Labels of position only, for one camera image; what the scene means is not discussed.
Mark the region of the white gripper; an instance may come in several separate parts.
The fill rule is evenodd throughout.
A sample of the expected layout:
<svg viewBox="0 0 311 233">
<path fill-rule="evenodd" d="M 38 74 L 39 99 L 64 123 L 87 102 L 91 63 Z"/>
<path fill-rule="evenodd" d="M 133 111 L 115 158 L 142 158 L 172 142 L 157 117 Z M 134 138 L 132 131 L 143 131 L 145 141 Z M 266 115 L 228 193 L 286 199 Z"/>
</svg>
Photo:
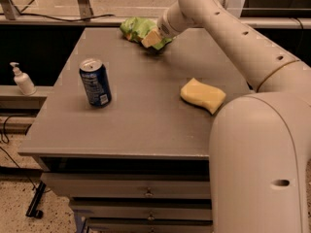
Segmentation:
<svg viewBox="0 0 311 233">
<path fill-rule="evenodd" d="M 152 29 L 141 41 L 142 45 L 149 48 L 161 42 L 161 35 L 166 38 L 174 38 L 185 30 L 196 26 L 196 12 L 197 7 L 194 4 L 175 2 L 158 18 L 158 29 Z"/>
</svg>

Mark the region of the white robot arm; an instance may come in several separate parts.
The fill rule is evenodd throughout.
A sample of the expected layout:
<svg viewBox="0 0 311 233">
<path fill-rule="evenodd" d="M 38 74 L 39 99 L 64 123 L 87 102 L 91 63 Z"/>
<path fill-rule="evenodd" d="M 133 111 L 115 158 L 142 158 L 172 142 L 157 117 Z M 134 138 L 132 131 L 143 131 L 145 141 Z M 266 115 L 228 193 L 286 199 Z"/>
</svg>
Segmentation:
<svg viewBox="0 0 311 233">
<path fill-rule="evenodd" d="M 226 104 L 211 129 L 214 233 L 309 233 L 311 70 L 221 2 L 177 0 L 157 21 L 168 38 L 203 27 L 253 89 Z"/>
</svg>

